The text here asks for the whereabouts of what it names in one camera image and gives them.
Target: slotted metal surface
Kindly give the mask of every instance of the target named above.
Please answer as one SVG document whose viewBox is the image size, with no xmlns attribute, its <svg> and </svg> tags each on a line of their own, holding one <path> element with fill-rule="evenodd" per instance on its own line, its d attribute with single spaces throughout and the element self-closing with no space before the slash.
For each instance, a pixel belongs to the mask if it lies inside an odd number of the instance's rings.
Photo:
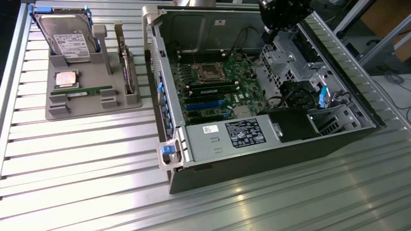
<svg viewBox="0 0 411 231">
<path fill-rule="evenodd" d="M 92 9 L 107 24 L 123 20 L 135 54 L 143 108 L 112 115 L 44 119 L 47 44 L 31 21 L 10 89 L 0 147 L 0 230 L 396 230 L 411 228 L 409 132 L 372 84 L 328 41 L 388 127 L 327 158 L 204 188 L 168 194 L 157 167 L 157 134 L 143 58 L 140 8 L 156 1 L 37 1 Z M 327 31 L 315 17 L 316 33 Z"/>
</svg>

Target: hard drive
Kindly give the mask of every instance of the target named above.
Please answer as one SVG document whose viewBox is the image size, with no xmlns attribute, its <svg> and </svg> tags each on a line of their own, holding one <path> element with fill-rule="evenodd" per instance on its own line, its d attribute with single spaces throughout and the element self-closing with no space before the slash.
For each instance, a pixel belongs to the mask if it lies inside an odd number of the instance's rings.
<svg viewBox="0 0 411 231">
<path fill-rule="evenodd" d="M 29 14 L 43 32 L 52 55 L 63 55 L 68 63 L 91 61 L 89 53 L 99 52 L 91 32 L 91 12 L 84 9 L 37 7 Z"/>
</svg>

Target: power supply label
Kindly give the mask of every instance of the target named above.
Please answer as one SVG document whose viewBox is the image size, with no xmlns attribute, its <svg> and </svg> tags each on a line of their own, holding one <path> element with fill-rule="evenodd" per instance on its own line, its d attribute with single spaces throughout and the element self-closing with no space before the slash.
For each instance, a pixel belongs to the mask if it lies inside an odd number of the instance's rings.
<svg viewBox="0 0 411 231">
<path fill-rule="evenodd" d="M 225 123 L 229 139 L 235 148 L 265 143 L 263 131 L 256 119 Z"/>
<path fill-rule="evenodd" d="M 64 58 L 89 57 L 83 34 L 53 35 Z"/>
</svg>

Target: motherboard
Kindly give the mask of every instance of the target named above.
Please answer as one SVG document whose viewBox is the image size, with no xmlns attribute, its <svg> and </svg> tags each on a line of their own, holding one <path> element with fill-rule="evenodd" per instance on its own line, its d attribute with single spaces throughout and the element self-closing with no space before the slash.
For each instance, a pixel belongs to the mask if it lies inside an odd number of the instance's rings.
<svg viewBox="0 0 411 231">
<path fill-rule="evenodd" d="M 232 52 L 221 62 L 171 62 L 187 125 L 245 118 L 265 107 L 252 62 Z"/>
</svg>

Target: cpu socket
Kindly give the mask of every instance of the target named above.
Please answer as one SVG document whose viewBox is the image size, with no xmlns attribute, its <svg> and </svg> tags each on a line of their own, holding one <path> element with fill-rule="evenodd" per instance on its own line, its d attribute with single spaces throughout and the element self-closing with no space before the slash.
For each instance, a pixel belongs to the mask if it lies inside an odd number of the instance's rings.
<svg viewBox="0 0 411 231">
<path fill-rule="evenodd" d="M 219 63 L 197 64 L 195 69 L 199 72 L 199 80 L 203 83 L 227 81 L 223 67 Z"/>
</svg>

